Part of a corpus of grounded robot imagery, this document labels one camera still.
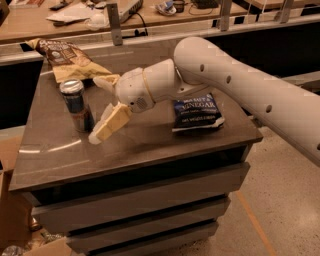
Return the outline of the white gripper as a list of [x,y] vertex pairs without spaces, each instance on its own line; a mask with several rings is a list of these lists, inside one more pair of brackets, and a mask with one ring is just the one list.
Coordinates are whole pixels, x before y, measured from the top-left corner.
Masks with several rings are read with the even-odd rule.
[[121,129],[129,122],[132,112],[141,113],[155,105],[142,68],[126,72],[121,77],[118,74],[97,76],[93,78],[93,82],[110,93],[114,92],[115,87],[116,96],[121,103],[106,107],[89,135],[91,144],[100,144]]

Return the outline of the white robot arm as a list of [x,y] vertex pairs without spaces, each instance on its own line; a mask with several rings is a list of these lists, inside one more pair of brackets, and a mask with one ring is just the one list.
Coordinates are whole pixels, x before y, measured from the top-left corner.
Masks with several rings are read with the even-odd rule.
[[92,144],[160,101],[200,97],[217,88],[320,165],[320,96],[237,61],[206,39],[185,38],[171,59],[128,71],[115,82],[108,76],[93,81],[116,103],[107,106],[89,135]]

